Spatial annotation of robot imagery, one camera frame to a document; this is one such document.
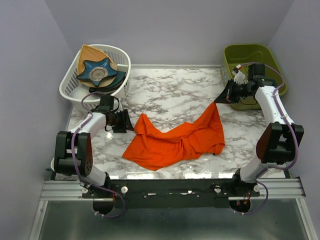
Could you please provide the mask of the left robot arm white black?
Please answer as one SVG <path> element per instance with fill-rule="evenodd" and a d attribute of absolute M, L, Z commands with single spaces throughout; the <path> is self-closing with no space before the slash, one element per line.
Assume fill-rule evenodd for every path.
<path fill-rule="evenodd" d="M 94 186 L 93 191 L 104 198 L 110 194 L 111 180 L 108 173 L 94 166 L 92 138 L 100 130 L 126 133 L 134 127 L 128 110 L 122 109 L 120 100 L 109 94 L 103 94 L 95 108 L 85 109 L 88 114 L 84 121 L 70 131 L 60 131 L 56 135 L 51 168 L 65 176 L 78 176 L 83 183 Z"/>

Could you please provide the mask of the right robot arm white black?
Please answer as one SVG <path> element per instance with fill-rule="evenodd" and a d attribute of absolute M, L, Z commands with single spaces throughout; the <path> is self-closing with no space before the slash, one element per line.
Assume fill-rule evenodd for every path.
<path fill-rule="evenodd" d="M 292 168 L 298 160 L 299 145 L 304 135 L 303 126 L 294 123 L 281 101 L 279 89 L 282 85 L 266 77 L 267 65 L 248 62 L 246 66 L 247 74 L 242 72 L 244 64 L 232 69 L 233 77 L 214 101 L 230 105 L 253 97 L 267 123 L 256 144 L 254 158 L 236 172 L 236 180 L 230 183 L 230 191 L 236 196 L 247 192 L 248 184 L 256 184 L 268 170 Z"/>

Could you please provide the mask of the orange t shirt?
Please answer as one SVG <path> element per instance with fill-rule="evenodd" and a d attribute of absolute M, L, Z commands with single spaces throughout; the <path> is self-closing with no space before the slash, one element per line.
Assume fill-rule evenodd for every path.
<path fill-rule="evenodd" d="M 135 137 L 122 157 L 152 171 L 203 154 L 219 155 L 225 147 L 223 125 L 214 102 L 193 123 L 185 122 L 168 132 L 158 130 L 142 113 L 134 131 Z"/>

